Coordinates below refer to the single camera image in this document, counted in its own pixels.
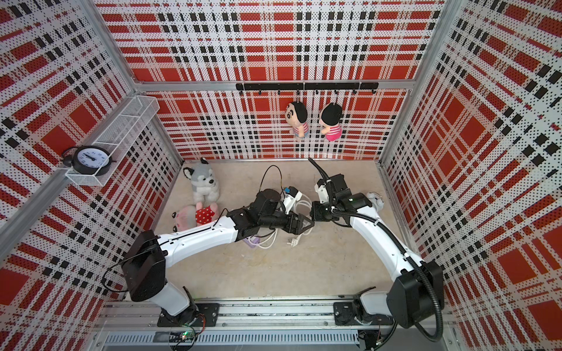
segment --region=white cable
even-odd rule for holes
[[[271,238],[273,238],[273,241],[271,242],[271,244],[269,244],[269,246],[262,246],[264,243],[268,242],[269,239]],[[269,238],[265,239],[262,243],[256,244],[256,246],[259,247],[260,249],[269,249],[275,243],[275,238],[277,238],[277,229],[275,229],[275,231],[273,232],[272,235],[269,236]]]
[[[312,201],[310,200],[310,198],[309,198],[308,196],[304,195],[304,194],[302,195],[302,197],[301,197],[301,200],[299,200],[299,201],[294,205],[295,209],[297,208],[298,205],[303,205],[303,206],[307,207],[308,209],[312,209]],[[305,231],[305,232],[302,233],[301,235],[296,235],[295,238],[292,238],[291,240],[289,240],[289,242],[287,243],[287,245],[290,245],[291,247],[297,246],[297,245],[298,245],[298,242],[301,240],[301,236],[310,234],[310,233],[312,232],[313,228],[314,228],[314,227],[308,229],[307,231]]]

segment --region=pink striped shirt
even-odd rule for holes
[[[308,124],[308,122],[304,122],[304,123],[302,124],[302,127],[304,128],[304,133],[305,133],[305,135],[306,135],[306,133],[309,132],[309,124]],[[296,136],[298,136],[298,128],[293,127],[293,132],[294,132],[294,134],[295,134]]]
[[[333,142],[342,136],[342,127],[338,124],[335,126],[330,126],[330,131],[325,134],[326,139]]]

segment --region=wire shelf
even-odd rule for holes
[[[66,171],[66,176],[76,185],[104,186],[117,169],[135,140],[160,109],[155,97],[137,95],[129,98],[129,103],[109,124],[106,130],[96,138],[93,146],[101,147],[110,153],[110,169],[103,175],[78,173],[74,168]]]

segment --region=plaid wall panel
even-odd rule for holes
[[[474,350],[562,348],[562,2],[464,1],[388,167]]]
[[[150,229],[178,171],[149,124],[106,186],[68,186],[2,262],[0,349],[80,350],[118,297],[103,273]],[[121,269],[106,277],[123,288]]]
[[[128,93],[79,4],[0,5],[0,226]]]
[[[301,92],[310,135],[299,139],[285,121],[296,92],[154,92],[158,117],[184,159],[320,157],[378,159],[406,96],[405,90]],[[319,112],[343,108],[340,139],[321,135]]]
[[[444,3],[94,2],[139,81],[411,79]]]

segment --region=plush toy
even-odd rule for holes
[[[330,102],[320,112],[320,125],[324,127],[320,132],[331,142],[342,136],[341,119],[342,107],[336,103]]]
[[[285,119],[287,123],[293,127],[293,133],[299,138],[304,138],[309,134],[309,124],[306,122],[307,118],[306,106],[302,102],[293,101],[287,105]]]
[[[215,173],[206,159],[201,157],[201,163],[193,168],[184,168],[183,174],[191,181],[193,201],[215,202],[219,199],[219,182],[215,179]]]
[[[195,206],[185,206],[180,211],[172,213],[172,218],[175,219],[174,232],[191,229],[216,221],[219,218],[219,206],[213,202],[203,208],[203,203],[198,202]]]

